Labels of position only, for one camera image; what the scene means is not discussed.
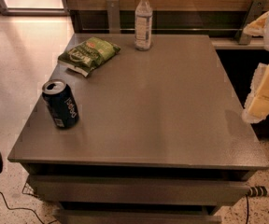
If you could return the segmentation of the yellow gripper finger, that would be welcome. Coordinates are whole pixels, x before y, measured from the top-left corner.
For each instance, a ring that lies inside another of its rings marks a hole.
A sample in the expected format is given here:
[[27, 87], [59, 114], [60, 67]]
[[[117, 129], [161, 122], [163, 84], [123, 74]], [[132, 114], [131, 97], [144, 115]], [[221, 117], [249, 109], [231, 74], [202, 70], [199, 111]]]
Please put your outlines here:
[[263, 36], [264, 26], [266, 24], [269, 11], [263, 13], [258, 19], [249, 23], [244, 29], [243, 33], [252, 36]]
[[269, 64], [259, 63], [250, 85], [250, 93], [244, 104], [242, 119], [247, 123], [259, 123], [269, 115]]

